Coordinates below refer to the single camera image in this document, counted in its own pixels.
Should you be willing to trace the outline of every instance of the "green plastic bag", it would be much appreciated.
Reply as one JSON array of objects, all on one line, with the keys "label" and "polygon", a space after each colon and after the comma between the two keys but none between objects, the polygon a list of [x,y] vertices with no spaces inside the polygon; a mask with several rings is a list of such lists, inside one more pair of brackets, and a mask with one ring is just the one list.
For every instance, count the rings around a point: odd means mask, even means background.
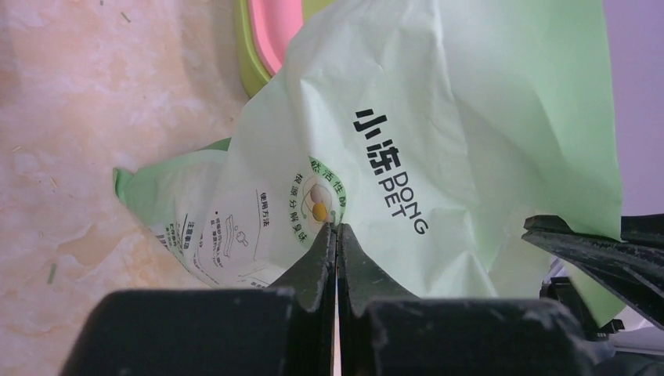
[{"label": "green plastic bag", "polygon": [[[550,256],[520,239],[525,218],[619,237],[613,121],[600,0],[340,0],[227,153],[118,172],[116,189],[212,286],[270,284],[343,221],[419,296],[536,297]],[[577,272],[598,321],[624,307]]]}]

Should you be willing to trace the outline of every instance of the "printed illustration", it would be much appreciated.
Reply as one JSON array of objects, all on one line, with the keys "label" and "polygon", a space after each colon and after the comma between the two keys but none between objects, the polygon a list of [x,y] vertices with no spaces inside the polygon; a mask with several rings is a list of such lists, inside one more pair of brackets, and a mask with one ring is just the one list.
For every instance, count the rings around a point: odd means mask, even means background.
[{"label": "printed illustration", "polygon": [[237,233],[237,236],[235,237],[238,243],[241,243],[244,245],[244,247],[249,247],[249,242],[247,241],[247,235],[244,234],[244,231],[240,231]]},{"label": "printed illustration", "polygon": [[233,223],[233,215],[226,219],[226,242],[224,243],[224,256],[230,257],[230,248],[233,246],[237,226]]},{"label": "printed illustration", "polygon": [[309,248],[327,222],[338,224],[346,207],[346,191],[341,180],[315,158],[311,168],[302,169],[290,187],[290,222],[293,234]]}]

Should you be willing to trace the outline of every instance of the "pink container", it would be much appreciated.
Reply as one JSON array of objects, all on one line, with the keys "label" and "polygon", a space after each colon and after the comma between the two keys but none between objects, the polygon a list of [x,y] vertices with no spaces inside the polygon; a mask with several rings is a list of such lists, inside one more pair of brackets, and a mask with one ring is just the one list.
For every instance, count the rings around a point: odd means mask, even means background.
[{"label": "pink container", "polygon": [[288,42],[304,23],[302,0],[249,0],[249,13],[256,52],[273,76],[286,57]]}]

